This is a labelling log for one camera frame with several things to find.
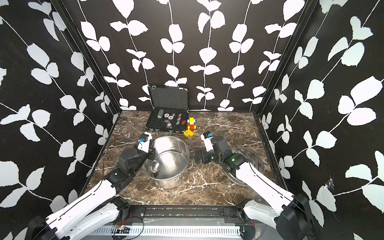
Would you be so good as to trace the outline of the stainless steel pot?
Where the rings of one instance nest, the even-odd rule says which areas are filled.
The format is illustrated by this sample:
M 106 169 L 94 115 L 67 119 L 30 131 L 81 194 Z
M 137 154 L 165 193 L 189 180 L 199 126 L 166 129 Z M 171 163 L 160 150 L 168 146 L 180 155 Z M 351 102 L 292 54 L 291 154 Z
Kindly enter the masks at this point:
M 146 160 L 142 166 L 144 174 L 162 189 L 173 189 L 181 185 L 190 165 L 188 145 L 177 137 L 167 136 L 155 139 L 151 149 L 156 150 L 155 160 L 160 163 L 160 170 L 151 173 L 150 163 Z

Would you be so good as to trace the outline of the steel pot lid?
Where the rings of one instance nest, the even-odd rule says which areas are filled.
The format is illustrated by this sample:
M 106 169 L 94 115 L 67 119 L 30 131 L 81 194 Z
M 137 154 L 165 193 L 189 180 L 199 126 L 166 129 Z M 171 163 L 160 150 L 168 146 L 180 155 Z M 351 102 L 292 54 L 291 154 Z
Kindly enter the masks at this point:
M 251 165 L 257 169 L 261 174 L 265 174 L 265 165 L 262 158 L 252 149 L 246 147 L 232 147 L 232 152 L 234 154 L 240 154 L 246 159 L 250 160 Z M 225 173 L 228 179 L 242 187 L 247 187 L 248 185 L 243 181 L 239 180 L 237 177 L 232 175 L 232 173 Z

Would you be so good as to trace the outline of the long metal spoon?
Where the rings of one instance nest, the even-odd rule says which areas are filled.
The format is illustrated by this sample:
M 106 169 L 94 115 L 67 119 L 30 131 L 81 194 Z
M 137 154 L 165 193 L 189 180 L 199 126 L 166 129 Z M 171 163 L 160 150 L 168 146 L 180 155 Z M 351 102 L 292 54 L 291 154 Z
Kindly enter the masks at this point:
M 151 161 L 149 164 L 149 170 L 151 173 L 157 173 L 160 170 L 160 163 L 156 160 Z

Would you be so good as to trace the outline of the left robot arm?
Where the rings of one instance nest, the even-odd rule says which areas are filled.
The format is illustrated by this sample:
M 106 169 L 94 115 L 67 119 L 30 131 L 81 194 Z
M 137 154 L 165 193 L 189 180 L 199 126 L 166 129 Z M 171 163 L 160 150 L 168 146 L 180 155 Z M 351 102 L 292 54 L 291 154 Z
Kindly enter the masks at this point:
M 85 195 L 63 209 L 28 224 L 26 240 L 80 240 L 108 222 L 117 219 L 120 212 L 126 216 L 129 205 L 118 194 L 136 176 L 146 160 L 152 160 L 155 149 L 143 151 L 125 149 L 117 164 Z

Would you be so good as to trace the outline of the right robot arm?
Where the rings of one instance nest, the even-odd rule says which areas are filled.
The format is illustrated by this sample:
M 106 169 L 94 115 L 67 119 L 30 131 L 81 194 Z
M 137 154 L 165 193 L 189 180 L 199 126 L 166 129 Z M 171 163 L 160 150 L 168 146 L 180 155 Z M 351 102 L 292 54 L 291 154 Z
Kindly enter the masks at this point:
M 267 204 L 247 201 L 242 207 L 249 220 L 256 220 L 277 230 L 284 240 L 303 240 L 313 231 L 314 216 L 309 200 L 281 188 L 254 165 L 260 157 L 245 147 L 230 147 L 222 136 L 211 132 L 201 135 L 205 150 L 197 151 L 198 163 L 214 162 L 222 170 L 252 188 Z

